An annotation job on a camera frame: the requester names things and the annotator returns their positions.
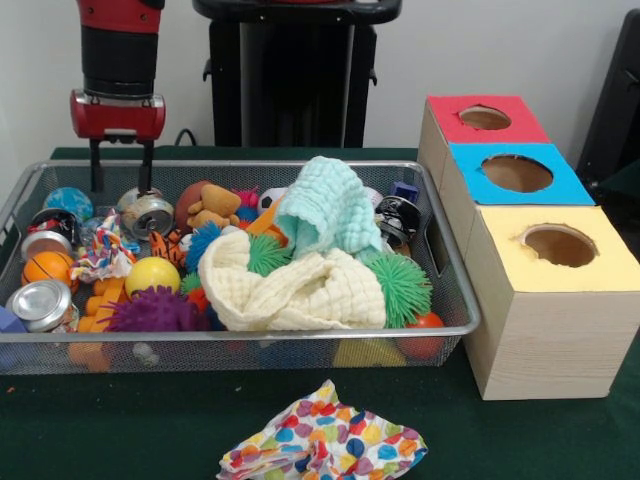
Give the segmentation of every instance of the white wall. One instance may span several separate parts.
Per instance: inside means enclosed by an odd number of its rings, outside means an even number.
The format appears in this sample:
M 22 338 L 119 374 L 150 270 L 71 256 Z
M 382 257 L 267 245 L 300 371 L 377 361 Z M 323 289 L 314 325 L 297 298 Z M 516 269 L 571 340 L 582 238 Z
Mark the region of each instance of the white wall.
M 74 138 L 68 95 L 82 86 L 80 28 L 72 0 L 7 0 L 0 12 L 0 203 L 19 172 Z M 615 41 L 634 0 L 405 0 L 378 27 L 367 146 L 416 146 L 432 94 L 522 95 L 572 162 L 580 154 Z M 170 143 L 189 127 L 213 136 L 208 22 L 189 0 L 169 0 L 156 90 Z

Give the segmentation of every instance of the teddy bear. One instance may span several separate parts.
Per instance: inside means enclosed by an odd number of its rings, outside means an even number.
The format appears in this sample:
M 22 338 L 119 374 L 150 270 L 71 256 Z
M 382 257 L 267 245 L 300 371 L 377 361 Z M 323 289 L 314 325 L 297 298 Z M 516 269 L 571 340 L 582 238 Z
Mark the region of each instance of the teddy bear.
M 204 185 L 200 201 L 187 210 L 187 225 L 191 228 L 201 227 L 207 222 L 213 222 L 219 228 L 238 225 L 240 220 L 235 213 L 241 203 L 241 198 L 229 190 L 211 183 Z

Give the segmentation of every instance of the box with hole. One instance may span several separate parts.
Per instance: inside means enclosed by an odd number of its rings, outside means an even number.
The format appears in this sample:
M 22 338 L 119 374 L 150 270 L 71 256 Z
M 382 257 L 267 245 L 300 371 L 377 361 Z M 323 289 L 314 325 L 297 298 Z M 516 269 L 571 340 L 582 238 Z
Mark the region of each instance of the box with hole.
M 640 325 L 640 265 L 599 207 L 478 207 L 465 263 L 485 400 L 608 394 Z
M 551 144 L 452 144 L 450 151 L 440 198 L 462 252 L 476 205 L 594 204 Z
M 424 110 L 418 161 L 439 189 L 454 143 L 550 143 L 520 97 L 470 95 L 429 97 Z

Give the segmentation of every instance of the yellow box top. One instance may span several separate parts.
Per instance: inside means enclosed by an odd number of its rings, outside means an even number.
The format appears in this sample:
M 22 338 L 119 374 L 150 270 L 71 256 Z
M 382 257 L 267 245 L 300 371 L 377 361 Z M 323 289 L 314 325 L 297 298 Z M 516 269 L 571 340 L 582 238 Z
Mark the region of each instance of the yellow box top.
M 640 264 L 600 207 L 479 207 L 517 292 L 640 291 Z

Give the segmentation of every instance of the crumpled cloth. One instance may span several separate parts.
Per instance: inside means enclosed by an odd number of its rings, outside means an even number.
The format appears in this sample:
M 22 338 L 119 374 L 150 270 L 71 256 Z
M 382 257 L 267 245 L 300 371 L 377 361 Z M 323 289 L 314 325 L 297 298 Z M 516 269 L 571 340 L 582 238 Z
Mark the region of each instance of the crumpled cloth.
M 350 255 L 311 253 L 262 277 L 248 271 L 249 251 L 240 230 L 211 243 L 198 265 L 207 299 L 229 330 L 384 327 L 380 284 Z
M 71 279 L 91 283 L 111 277 L 126 277 L 136 257 L 120 228 L 120 215 L 111 209 L 93 235 L 91 248 L 71 266 Z
M 338 400 L 330 380 L 227 452 L 219 480 L 388 480 L 427 454 L 415 430 Z
M 339 248 L 357 258 L 382 250 L 374 210 L 358 175 L 342 160 L 315 157 L 289 187 L 275 224 L 293 258 Z

